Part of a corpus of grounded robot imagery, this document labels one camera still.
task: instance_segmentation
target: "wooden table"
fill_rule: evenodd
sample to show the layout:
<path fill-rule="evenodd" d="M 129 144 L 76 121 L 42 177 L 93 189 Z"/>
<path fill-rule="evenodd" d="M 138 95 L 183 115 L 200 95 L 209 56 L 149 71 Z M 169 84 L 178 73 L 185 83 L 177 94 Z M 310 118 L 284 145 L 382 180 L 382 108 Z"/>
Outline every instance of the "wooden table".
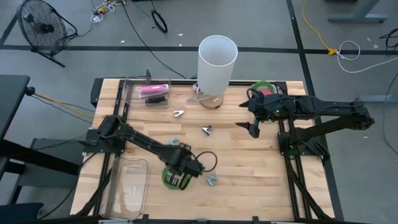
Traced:
<path fill-rule="evenodd" d="M 93 127 L 97 128 L 107 114 L 112 114 L 118 79 L 104 80 L 99 96 Z M 290 95 L 305 95 L 302 82 L 287 82 Z M 150 219 L 184 220 L 293 220 L 284 158 L 277 142 L 277 123 L 262 123 L 260 138 L 250 137 L 236 122 L 252 121 L 247 108 L 238 105 L 247 100 L 248 86 L 229 86 L 224 103 L 217 110 L 200 105 L 188 105 L 190 85 L 173 85 L 170 106 L 166 110 L 133 110 L 128 123 L 136 130 L 168 144 L 170 138 L 191 145 L 194 154 L 213 151 L 218 156 L 214 173 L 219 177 L 214 187 L 206 175 L 192 179 L 184 190 L 169 190 L 161 180 L 164 164 L 153 154 L 127 143 L 123 157 L 145 159 L 149 164 L 149 186 L 144 213 Z M 181 118 L 174 118 L 174 110 L 184 110 Z M 201 128 L 212 125 L 207 136 Z M 296 121 L 296 127 L 306 128 L 311 121 Z M 330 194 L 321 160 L 302 156 L 307 189 L 319 206 L 334 217 Z M 98 186 L 103 154 L 95 155 L 82 168 L 73 200 L 71 214 L 78 212 Z M 214 160 L 203 156 L 202 163 L 210 168 Z M 296 188 L 300 215 L 303 215 L 301 195 Z"/>

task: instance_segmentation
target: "green object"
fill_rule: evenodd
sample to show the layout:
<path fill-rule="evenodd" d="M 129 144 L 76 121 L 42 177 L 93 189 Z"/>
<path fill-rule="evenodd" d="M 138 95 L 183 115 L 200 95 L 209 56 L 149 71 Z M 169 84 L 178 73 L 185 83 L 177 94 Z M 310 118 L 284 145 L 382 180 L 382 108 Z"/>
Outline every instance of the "green object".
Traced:
<path fill-rule="evenodd" d="M 163 172 L 162 172 L 162 181 L 163 181 L 163 184 L 170 190 L 181 190 L 179 185 L 185 186 L 185 185 L 188 185 L 189 182 L 191 181 L 191 177 L 192 176 L 191 175 L 187 175 L 186 178 L 183 178 L 182 180 L 180 180 L 181 183 L 178 186 L 170 185 L 169 183 L 166 183 L 164 181 L 169 172 L 170 172 L 170 168 L 169 167 L 164 167 Z"/>
<path fill-rule="evenodd" d="M 251 86 L 253 90 L 257 90 L 261 86 L 266 86 L 271 93 L 274 93 L 274 87 L 267 81 L 259 81 Z"/>

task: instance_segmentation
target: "black fan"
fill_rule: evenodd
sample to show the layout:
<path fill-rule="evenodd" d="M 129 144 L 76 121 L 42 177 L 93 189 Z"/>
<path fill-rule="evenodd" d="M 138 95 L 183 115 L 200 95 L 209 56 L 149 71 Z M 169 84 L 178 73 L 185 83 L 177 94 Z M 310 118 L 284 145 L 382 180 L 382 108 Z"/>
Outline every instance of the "black fan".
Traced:
<path fill-rule="evenodd" d="M 48 3 L 42 0 L 25 0 L 18 9 L 21 32 L 32 47 L 31 51 L 65 67 L 53 58 L 67 47 L 67 40 L 77 36 L 74 25 L 63 18 Z M 67 35 L 66 21 L 75 32 Z"/>

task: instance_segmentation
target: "yellow cable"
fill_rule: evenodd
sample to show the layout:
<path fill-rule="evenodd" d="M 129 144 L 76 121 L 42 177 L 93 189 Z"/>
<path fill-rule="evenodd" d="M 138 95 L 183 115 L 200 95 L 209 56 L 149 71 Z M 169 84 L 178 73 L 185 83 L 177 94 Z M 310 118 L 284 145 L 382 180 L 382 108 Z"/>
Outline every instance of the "yellow cable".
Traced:
<path fill-rule="evenodd" d="M 73 111 L 73 112 L 75 112 L 75 113 L 77 113 L 77 114 L 80 114 L 80 115 L 82 115 L 82 116 L 86 116 L 86 117 L 89 117 L 89 118 L 94 118 L 93 115 L 85 114 L 85 113 L 82 113 L 82 112 L 80 112 L 80 111 L 78 111 L 78 110 L 75 110 L 75 109 L 71 108 L 71 107 L 68 106 L 68 105 L 64 105 L 63 103 L 59 102 L 59 101 L 56 100 L 56 99 L 53 99 L 53 98 L 48 97 L 48 96 L 45 96 L 45 95 L 41 95 L 40 93 L 34 93 L 34 94 L 35 94 L 36 96 L 40 97 L 40 98 L 45 99 L 45 100 L 49 100 L 49 101 L 51 101 L 51 102 L 58 103 L 59 105 L 65 107 L 66 109 L 70 109 L 71 111 Z"/>
<path fill-rule="evenodd" d="M 318 34 L 319 39 L 321 40 L 323 46 L 325 46 L 326 49 L 328 49 L 328 54 L 329 54 L 329 55 L 334 55 L 334 54 L 337 52 L 337 49 L 333 49 L 333 48 L 328 47 L 328 46 L 324 43 L 324 41 L 323 41 L 323 39 L 322 39 L 322 37 L 321 37 L 321 34 L 320 34 L 314 27 L 312 27 L 312 26 L 310 25 L 310 23 L 307 21 L 307 18 L 305 18 L 304 8 L 305 8 L 305 4 L 306 4 L 306 3 L 307 3 L 307 0 L 304 0 L 303 8 L 302 8 L 302 10 L 301 10 L 301 12 L 302 12 L 302 14 L 303 14 L 303 19 L 304 19 L 305 23 L 309 26 L 309 28 L 311 28 L 312 30 L 314 30 L 314 31 Z"/>

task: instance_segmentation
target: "white paper cup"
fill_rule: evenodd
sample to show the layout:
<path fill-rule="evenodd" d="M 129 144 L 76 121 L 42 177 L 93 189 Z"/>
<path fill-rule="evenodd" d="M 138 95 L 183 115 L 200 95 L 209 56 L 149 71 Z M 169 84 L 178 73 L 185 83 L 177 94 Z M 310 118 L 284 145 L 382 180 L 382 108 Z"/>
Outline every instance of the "white paper cup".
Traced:
<path fill-rule="evenodd" d="M 207 95 L 216 96 L 227 89 L 238 48 L 222 35 L 206 37 L 199 45 L 198 86 Z"/>

